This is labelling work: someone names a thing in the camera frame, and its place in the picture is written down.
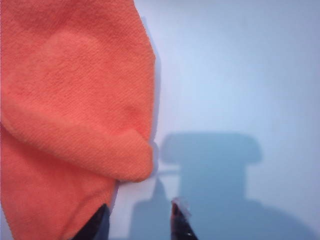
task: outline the microfiber cloth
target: microfiber cloth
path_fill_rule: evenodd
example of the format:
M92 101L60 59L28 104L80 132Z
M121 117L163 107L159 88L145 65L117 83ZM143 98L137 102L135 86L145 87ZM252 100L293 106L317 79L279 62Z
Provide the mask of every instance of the microfiber cloth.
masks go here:
M67 240L152 172L155 56L132 0L1 1L1 204Z

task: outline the light blue surface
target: light blue surface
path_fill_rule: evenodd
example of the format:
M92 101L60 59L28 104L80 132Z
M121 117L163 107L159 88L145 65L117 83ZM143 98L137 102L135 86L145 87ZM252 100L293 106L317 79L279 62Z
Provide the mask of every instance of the light blue surface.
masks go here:
M175 196L199 240L320 239L320 1L135 4L158 172L120 186L110 239L169 240Z

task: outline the orange fabric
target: orange fabric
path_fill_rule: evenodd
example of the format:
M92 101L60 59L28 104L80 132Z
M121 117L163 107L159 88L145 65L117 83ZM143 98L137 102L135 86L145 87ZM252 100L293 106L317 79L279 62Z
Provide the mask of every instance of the orange fabric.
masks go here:
M1 1L1 204L66 240L152 171L154 54L132 0Z

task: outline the orange towel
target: orange towel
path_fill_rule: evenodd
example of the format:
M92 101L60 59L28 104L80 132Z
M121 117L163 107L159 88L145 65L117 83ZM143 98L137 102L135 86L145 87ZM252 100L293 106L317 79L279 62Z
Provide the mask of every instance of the orange towel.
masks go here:
M1 1L1 204L66 240L152 171L154 54L132 0Z

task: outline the dark object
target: dark object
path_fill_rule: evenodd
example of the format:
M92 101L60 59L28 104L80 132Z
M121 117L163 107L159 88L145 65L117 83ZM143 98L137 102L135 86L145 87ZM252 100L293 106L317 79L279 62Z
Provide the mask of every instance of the dark object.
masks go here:
M187 218L174 201L171 210L171 240L198 240Z
M108 240L109 208L103 204L72 240Z

